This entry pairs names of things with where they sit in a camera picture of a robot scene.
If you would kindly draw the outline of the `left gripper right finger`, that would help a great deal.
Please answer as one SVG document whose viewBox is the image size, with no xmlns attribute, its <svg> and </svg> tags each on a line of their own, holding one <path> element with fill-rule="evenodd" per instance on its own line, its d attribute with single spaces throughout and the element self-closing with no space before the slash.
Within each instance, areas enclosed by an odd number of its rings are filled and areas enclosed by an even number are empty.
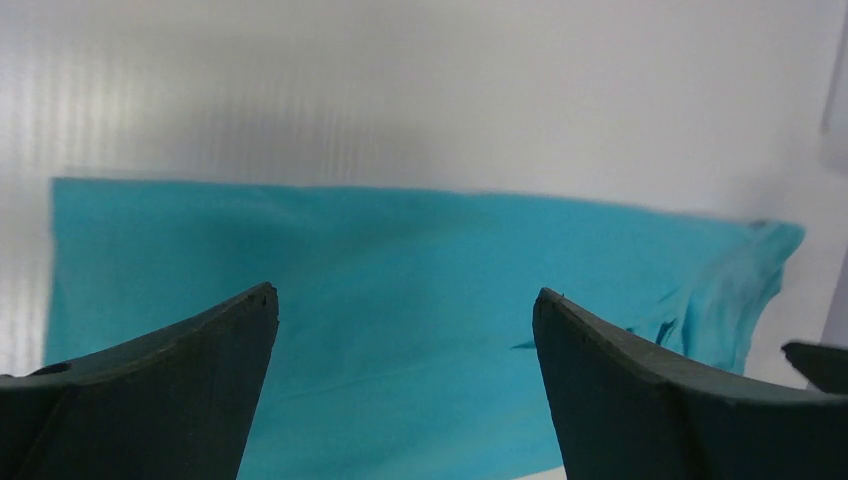
<svg viewBox="0 0 848 480">
<path fill-rule="evenodd" d="M 843 479 L 847 394 L 688 359 L 543 289 L 533 333 L 570 479 Z"/>
</svg>

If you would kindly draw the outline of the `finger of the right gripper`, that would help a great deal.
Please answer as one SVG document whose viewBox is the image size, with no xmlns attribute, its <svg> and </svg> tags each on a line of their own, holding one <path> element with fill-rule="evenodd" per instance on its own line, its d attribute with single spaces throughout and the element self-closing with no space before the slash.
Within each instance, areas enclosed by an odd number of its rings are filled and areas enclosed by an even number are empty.
<svg viewBox="0 0 848 480">
<path fill-rule="evenodd" d="M 816 389 L 847 394 L 847 349 L 792 341 L 781 347 L 786 360 Z"/>
</svg>

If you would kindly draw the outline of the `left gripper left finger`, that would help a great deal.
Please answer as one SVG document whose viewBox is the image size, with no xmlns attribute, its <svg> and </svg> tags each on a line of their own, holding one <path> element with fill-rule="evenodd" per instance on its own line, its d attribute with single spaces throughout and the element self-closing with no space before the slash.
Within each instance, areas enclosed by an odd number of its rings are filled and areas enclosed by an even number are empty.
<svg viewBox="0 0 848 480">
<path fill-rule="evenodd" d="M 233 479 L 275 343 L 259 284 L 83 357 L 1 379 L 5 479 Z"/>
</svg>

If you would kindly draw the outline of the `turquoise t-shirt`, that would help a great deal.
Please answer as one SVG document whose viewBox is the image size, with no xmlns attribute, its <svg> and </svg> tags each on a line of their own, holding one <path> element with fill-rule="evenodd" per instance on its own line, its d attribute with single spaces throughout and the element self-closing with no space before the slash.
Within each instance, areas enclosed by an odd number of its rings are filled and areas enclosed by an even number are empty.
<svg viewBox="0 0 848 480">
<path fill-rule="evenodd" d="M 57 179 L 49 363 L 261 282 L 280 325 L 243 479 L 512 479 L 562 463 L 542 288 L 744 369 L 804 231 L 587 201 Z"/>
</svg>

